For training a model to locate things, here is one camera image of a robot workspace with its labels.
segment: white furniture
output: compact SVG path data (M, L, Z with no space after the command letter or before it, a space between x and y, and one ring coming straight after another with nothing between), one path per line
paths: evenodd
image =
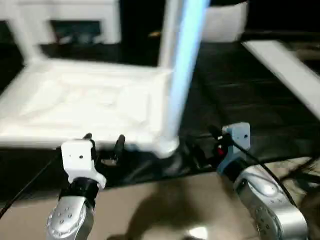
M129 150L160 158L176 150L208 0L167 1L158 67L47 58L31 31L38 26L51 34L43 21L34 23L47 13L28 19L28 4L2 1L25 67L0 96L0 146L55 148L90 132L98 148L112 147L123 134ZM69 11L62 7L61 16Z
M237 41L245 30L248 1L236 5L211 6L205 11L202 41L229 43Z
M119 0L13 1L37 44L56 41L49 20L99 21L103 43L116 44L121 41Z

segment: black cable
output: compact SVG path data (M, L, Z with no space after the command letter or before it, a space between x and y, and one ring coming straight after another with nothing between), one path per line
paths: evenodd
M293 178L297 173L305 170L307 167L309 167L311 164L316 162L318 159L319 159L319 156L314 156L314 157L310 158L305 163L300 164L295 169L291 170L288 174L286 174L285 176L281 177L280 180L284 181L284 180Z
M58 154L54 158L52 158L50 161L48 161L48 163L43 168L41 168L41 170L21 190L11 200L9 200L5 204L5 206L0 211L0 219L4 216L7 210L12 206L12 204L14 204L14 202L18 200L20 196L37 180L37 178L40 177L40 175L44 173L44 171L60 157L61 157L61 154Z
M248 152L246 149L244 149L242 146L240 146L239 144L237 144L235 141L232 140L232 144L239 149L241 152L243 152L245 155L247 155L248 157L250 157L257 165L260 165L275 181L276 183L280 186L280 188L282 189L282 191L285 193L286 197L288 198L289 202L296 206L296 203L294 201L294 199L292 198L292 196L290 195L289 191L287 190L287 188L283 185L283 183L278 179L278 177L262 162L259 161L258 158L256 158L255 156L253 156L250 152Z

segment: black connector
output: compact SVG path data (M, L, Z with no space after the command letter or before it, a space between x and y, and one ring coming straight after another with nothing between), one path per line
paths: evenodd
M95 180L86 177L77 177L69 184L67 189L61 191L59 200L66 196L85 197L88 207L95 208L96 197L99 191L98 183Z

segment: white shelf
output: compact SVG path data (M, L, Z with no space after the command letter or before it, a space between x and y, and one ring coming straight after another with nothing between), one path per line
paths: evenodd
M55 148L92 133L98 148L159 152L171 71L47 59L26 67L0 96L0 145Z

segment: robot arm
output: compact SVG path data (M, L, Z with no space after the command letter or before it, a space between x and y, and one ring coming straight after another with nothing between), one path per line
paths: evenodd
M95 169L94 141L67 141L62 144L61 153L70 184L48 217L46 239L85 240L94 223L95 198L105 187L106 178Z
M228 168L246 164L233 161ZM308 227L299 209L292 205L275 180L259 165L243 168L230 179L233 189L255 220L262 240L306 240Z
M224 130L234 140L244 136L243 146L250 142L250 133L243 123L227 126ZM306 240L306 220L277 181L261 166L250 165L240 151L224 140L223 135L217 139L215 150L221 159L217 172L233 183L234 191L255 220L261 239ZM68 141L61 146L61 152L70 185L61 193L56 208L49 215L46 239L86 240L94 222L95 198L99 189L105 187L106 179L95 169L96 153L92 140Z
M237 123L222 130L233 141L244 139L242 145L250 147L247 123ZM288 199L277 181L261 165L250 165L224 134L218 134L216 150L227 151L217 167L220 175L233 183L233 189L255 220L262 240L306 240L307 222L300 210Z

